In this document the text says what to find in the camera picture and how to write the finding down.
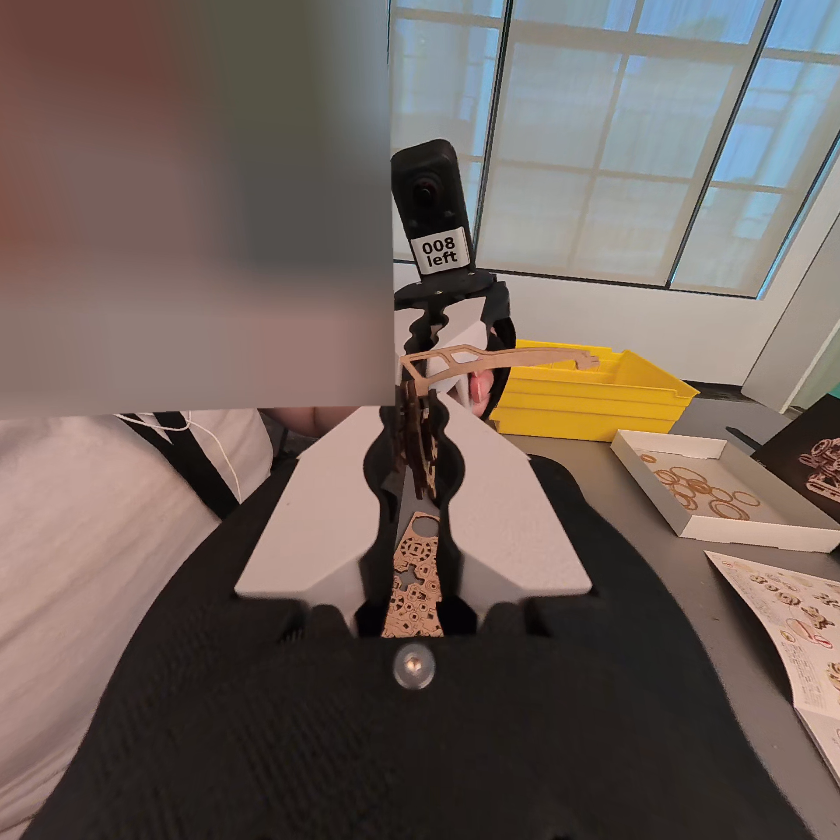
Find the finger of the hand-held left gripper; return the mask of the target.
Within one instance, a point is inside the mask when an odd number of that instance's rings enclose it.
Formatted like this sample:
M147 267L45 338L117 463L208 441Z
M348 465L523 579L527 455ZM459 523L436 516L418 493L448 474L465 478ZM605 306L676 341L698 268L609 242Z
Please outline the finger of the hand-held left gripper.
M479 350L485 350L487 348L486 324L478 320L465 327L464 325L453 326L451 322L443 328L441 337L437 339L435 348L451 348L462 344L476 347ZM468 404L471 406L469 399L469 374L452 376L447 380L442 380L434 385L434 389L446 393L450 393L455 389L455 399L463 406L467 406Z
M395 355L404 356L431 350L438 332L445 326L446 316L429 313L425 308L395 311Z

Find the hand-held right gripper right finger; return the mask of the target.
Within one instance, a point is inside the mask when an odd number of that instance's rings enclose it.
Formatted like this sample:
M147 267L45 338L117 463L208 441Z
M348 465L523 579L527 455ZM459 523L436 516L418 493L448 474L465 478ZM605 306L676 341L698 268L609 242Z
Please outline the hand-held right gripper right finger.
M498 603L589 593L592 581L529 457L448 395L430 395L429 423L444 633L474 633Z

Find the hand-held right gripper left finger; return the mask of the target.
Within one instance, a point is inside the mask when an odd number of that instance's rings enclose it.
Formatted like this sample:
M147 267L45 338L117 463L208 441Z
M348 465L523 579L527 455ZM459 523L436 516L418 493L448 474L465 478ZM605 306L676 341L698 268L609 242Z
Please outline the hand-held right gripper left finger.
M245 599L334 606L377 633L392 590L404 471L393 406L357 409L298 459L240 575Z

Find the long slotted wooden piece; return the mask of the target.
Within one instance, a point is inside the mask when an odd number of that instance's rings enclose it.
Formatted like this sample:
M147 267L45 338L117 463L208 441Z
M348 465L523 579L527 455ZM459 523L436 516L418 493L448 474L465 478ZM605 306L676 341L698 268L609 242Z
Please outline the long slotted wooden piece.
M417 368L419 362L439 360L443 367L431 374ZM410 353L399 360L402 368L415 382L416 393L425 396L440 382L470 373L510 369L517 366L537 366L572 361L579 371L598 367L600 359L585 350L538 347L504 350L481 350L469 344L459 344L420 353Z

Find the person's left forearm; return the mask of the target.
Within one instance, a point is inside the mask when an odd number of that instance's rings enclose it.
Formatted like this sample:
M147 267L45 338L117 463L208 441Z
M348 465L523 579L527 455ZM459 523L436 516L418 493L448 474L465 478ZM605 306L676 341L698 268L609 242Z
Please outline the person's left forearm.
M260 411L294 434L318 438L340 425L356 406L274 407Z

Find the wooden laser-cut parts sheet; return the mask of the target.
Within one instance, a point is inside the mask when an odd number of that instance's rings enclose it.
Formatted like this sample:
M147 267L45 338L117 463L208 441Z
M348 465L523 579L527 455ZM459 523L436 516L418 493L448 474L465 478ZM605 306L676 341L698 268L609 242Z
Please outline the wooden laser-cut parts sheet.
M437 516L417 511L406 525L393 555L391 600L383 638L442 637L437 569Z

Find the black model kit box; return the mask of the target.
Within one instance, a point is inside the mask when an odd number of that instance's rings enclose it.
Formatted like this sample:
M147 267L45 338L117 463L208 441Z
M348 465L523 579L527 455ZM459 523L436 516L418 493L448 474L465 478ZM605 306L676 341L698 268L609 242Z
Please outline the black model kit box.
M839 398L828 393L759 447L752 458L839 521Z

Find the yellow plastic bin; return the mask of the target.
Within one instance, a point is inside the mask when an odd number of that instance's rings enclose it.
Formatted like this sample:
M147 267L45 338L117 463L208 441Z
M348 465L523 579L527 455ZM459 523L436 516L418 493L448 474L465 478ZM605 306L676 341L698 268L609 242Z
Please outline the yellow plastic bin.
M511 369L491 415L501 434L611 443L616 431L669 433L698 391L637 353L565 344L598 357L598 367L573 362Z

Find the white cardboard tray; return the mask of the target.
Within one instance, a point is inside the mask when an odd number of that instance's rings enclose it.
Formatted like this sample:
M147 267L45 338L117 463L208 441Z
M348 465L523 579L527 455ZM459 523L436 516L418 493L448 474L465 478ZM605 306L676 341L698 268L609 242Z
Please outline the white cardboard tray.
M830 553L838 524L721 439L621 430L612 451L676 535Z

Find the window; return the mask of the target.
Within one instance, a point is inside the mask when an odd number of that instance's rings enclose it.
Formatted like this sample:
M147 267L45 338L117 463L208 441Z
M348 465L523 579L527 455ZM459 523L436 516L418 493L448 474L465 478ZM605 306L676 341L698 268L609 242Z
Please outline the window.
M392 147L481 266L761 298L837 157L839 2L391 2Z

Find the person's torso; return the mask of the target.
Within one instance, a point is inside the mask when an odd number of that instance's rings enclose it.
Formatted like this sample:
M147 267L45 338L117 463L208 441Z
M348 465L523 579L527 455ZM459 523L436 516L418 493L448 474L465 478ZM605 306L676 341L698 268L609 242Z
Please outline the person's torso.
M19 838L218 518L115 416L1 423L1 828Z

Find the instruction booklet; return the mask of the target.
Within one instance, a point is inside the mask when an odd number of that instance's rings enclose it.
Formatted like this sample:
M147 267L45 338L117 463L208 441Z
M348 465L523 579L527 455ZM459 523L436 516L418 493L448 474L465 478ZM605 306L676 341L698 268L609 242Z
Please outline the instruction booklet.
M839 583L722 553L706 556L770 636L793 708L839 782Z

